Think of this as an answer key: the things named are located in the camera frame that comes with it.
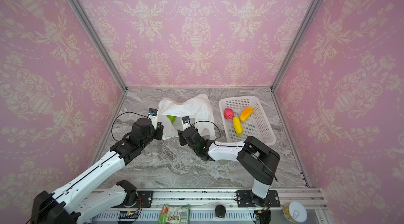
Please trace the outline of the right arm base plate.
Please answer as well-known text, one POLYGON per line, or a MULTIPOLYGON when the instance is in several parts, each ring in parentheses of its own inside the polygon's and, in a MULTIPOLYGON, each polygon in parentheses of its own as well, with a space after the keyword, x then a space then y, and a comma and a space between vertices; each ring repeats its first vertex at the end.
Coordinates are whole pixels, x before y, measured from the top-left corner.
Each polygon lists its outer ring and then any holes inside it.
POLYGON ((277 208, 280 207, 278 192, 268 190, 267 196, 262 199, 252 193, 252 190, 237 190, 234 200, 237 201, 238 207, 262 207, 277 208))

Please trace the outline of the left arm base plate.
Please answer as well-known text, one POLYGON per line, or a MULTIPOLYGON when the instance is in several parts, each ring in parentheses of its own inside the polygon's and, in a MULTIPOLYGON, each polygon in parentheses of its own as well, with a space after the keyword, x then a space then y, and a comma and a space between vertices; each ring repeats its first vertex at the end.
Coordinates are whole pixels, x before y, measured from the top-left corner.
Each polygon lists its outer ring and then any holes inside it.
POLYGON ((123 205, 127 208, 150 208, 154 192, 151 190, 141 190, 131 192, 125 198, 123 205))

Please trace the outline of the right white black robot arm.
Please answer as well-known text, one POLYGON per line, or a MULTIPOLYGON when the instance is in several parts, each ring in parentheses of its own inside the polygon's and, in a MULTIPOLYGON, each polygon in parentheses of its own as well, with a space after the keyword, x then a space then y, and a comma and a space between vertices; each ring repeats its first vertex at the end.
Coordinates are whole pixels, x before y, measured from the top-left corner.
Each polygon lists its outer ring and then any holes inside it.
POLYGON ((276 151, 254 136, 233 144, 206 140, 194 126, 179 130, 178 136, 180 145, 187 145, 203 161, 226 160, 240 163, 254 179, 250 191, 252 203, 269 207, 269 188, 278 180, 275 173, 280 155, 276 151))

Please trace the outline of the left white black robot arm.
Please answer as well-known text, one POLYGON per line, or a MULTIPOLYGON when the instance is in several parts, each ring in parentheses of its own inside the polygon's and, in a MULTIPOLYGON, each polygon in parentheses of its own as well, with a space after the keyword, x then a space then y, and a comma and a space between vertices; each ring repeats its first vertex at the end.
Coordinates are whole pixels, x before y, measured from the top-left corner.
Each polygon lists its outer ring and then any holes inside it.
POLYGON ((66 185, 52 193, 43 191, 33 201, 29 224, 84 224, 103 211, 142 202, 137 188, 121 180, 101 194, 89 197, 107 178, 138 157, 153 140, 162 140, 164 126, 155 119, 139 118, 131 132, 103 157, 66 185))

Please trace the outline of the green fruit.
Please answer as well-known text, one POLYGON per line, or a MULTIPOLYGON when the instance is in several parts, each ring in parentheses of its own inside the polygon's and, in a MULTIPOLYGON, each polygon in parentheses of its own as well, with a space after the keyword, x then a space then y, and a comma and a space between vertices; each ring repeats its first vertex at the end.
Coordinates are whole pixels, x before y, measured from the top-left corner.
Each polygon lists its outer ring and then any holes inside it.
POLYGON ((176 116, 167 115, 166 117, 170 120, 171 123, 174 123, 176 120, 176 116))

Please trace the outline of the white plastic bag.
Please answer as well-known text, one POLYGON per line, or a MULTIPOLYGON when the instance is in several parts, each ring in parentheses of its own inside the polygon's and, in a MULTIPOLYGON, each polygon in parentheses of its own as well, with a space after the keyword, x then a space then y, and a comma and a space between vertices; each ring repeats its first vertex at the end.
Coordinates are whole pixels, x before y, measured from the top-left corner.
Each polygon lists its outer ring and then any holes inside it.
POLYGON ((178 130, 182 130, 181 118, 189 116, 190 120, 195 123, 202 136, 208 136, 209 139, 215 138, 215 126, 213 107, 207 95, 200 94, 183 103, 176 102, 169 98, 163 98, 158 104, 158 122, 162 122, 164 126, 163 140, 177 137, 178 130), (167 115, 176 116, 174 123, 166 117, 167 115))

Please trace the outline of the white perforated plastic basket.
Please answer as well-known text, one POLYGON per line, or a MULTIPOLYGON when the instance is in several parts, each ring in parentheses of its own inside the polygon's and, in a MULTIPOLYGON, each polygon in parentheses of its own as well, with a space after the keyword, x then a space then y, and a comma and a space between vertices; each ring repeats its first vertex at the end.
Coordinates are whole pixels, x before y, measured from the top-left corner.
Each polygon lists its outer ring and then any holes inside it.
POLYGON ((275 134, 257 97, 240 96, 223 98, 219 101, 219 108, 222 114, 227 142, 240 142, 245 140, 247 136, 254 136, 268 146, 276 143, 275 134), (244 122, 241 122, 243 133, 238 135, 234 129, 233 121, 225 118, 225 109, 233 110, 235 116, 240 117, 242 112, 248 107, 252 108, 252 113, 244 122))

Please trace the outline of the orange mango fruit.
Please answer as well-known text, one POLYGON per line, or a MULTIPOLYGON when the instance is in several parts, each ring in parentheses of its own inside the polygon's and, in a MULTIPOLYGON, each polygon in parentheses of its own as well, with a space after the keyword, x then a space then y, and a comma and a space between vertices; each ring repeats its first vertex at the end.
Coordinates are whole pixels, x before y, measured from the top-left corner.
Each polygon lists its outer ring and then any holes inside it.
POLYGON ((254 109, 252 108, 252 107, 247 107, 247 108, 245 108, 243 111, 242 111, 242 113, 241 113, 241 115, 240 115, 240 120, 241 120, 241 122, 245 122, 246 121, 246 119, 253 113, 253 111, 254 111, 254 109))

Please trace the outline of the pink red fruit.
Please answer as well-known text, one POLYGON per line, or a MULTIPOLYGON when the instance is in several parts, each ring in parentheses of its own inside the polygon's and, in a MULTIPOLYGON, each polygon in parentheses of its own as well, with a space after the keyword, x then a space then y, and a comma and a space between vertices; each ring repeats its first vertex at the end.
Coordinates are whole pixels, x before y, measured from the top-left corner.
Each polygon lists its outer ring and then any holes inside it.
POLYGON ((226 108, 224 110, 224 118, 225 119, 233 119, 235 117, 235 113, 232 109, 226 108))

